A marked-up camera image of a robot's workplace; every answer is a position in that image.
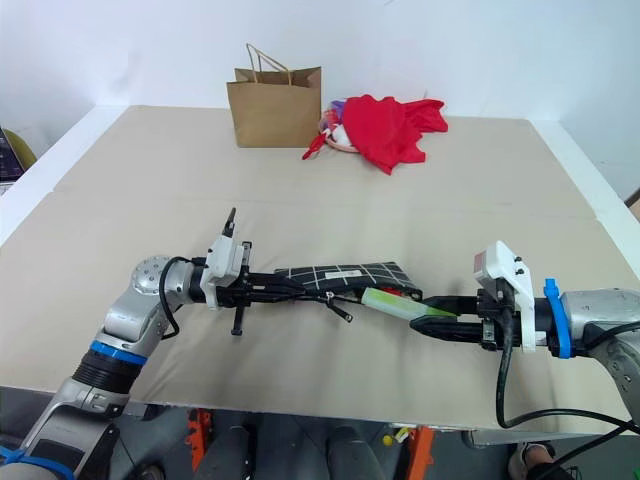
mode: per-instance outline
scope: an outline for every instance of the white wall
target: white wall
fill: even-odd
[[[322,65],[325,101],[426,94],[453,115],[562,118],[581,144],[604,128],[582,113],[592,92],[609,91],[618,133],[583,148],[607,161],[612,148],[640,152],[620,126],[633,117],[616,115],[640,98],[619,82],[640,72],[635,0],[0,2],[0,124],[36,125],[48,141],[94,103],[226,106],[251,41],[292,67]],[[625,168],[640,185],[637,164]]]

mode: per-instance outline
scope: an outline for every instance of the paper bag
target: paper bag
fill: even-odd
[[[289,70],[250,44],[251,69],[236,68],[227,83],[240,147],[307,147],[318,135],[321,69]],[[256,70],[252,50],[258,59]],[[262,71],[262,60],[276,71]]]

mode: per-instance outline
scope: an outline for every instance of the table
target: table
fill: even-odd
[[[202,255],[232,206],[252,270],[394,260],[426,296],[473,294],[473,255],[500,239],[535,293],[640,283],[526,120],[449,118],[426,164],[387,176],[324,149],[238,149],[221,109],[131,107],[2,246],[0,383],[54,391],[73,373],[132,268],[154,254]],[[135,400],[432,426],[497,428],[498,354],[445,343],[362,306],[345,323],[315,304],[181,309]],[[514,355],[507,415],[563,406],[627,418],[593,360]],[[579,418],[532,431],[603,432]]]

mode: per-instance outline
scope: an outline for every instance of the red cloth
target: red cloth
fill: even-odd
[[[398,163],[420,163],[426,154],[416,142],[424,132],[449,129],[439,100],[400,103],[393,97],[376,100],[371,95],[349,98],[342,123],[351,144],[371,163],[390,175]]]

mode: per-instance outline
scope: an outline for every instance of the paper bag handle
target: paper bag handle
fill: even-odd
[[[253,71],[253,81],[255,83],[258,83],[258,75],[256,74],[256,67],[255,67],[255,64],[253,63],[253,55],[251,53],[251,50],[253,50],[253,52],[256,54],[256,58],[258,59],[258,68],[260,69],[260,72],[262,72],[262,59],[264,59],[265,62],[267,62],[269,65],[271,65],[272,68],[275,68],[279,72],[287,72],[287,77],[289,79],[289,86],[291,86],[291,72],[287,67],[282,65],[277,60],[274,60],[266,53],[261,52],[250,43],[247,43],[247,52],[249,52],[249,59],[251,60],[251,70]]]

